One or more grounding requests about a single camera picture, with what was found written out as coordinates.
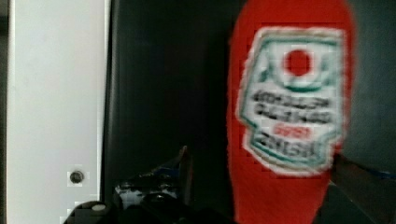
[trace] white door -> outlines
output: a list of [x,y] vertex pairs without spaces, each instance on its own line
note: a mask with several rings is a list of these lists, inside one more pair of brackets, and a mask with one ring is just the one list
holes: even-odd
[[63,223],[98,200],[108,9],[107,0],[10,2],[8,224]]

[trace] black leather surface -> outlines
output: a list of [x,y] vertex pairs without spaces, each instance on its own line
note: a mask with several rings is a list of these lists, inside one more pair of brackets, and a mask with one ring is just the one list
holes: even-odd
[[7,17],[0,17],[0,223],[6,223]]
[[226,163],[228,40],[238,0],[116,0],[107,77],[103,194],[173,158],[194,160],[193,205],[233,213]]
[[[358,39],[344,154],[360,164],[393,172],[396,4],[348,2]],[[114,1],[104,198],[111,199],[115,181],[147,171],[187,145],[195,161],[195,207],[233,213],[226,166],[227,42],[242,5],[240,0]],[[370,223],[345,195],[330,188],[315,223],[355,221]]]

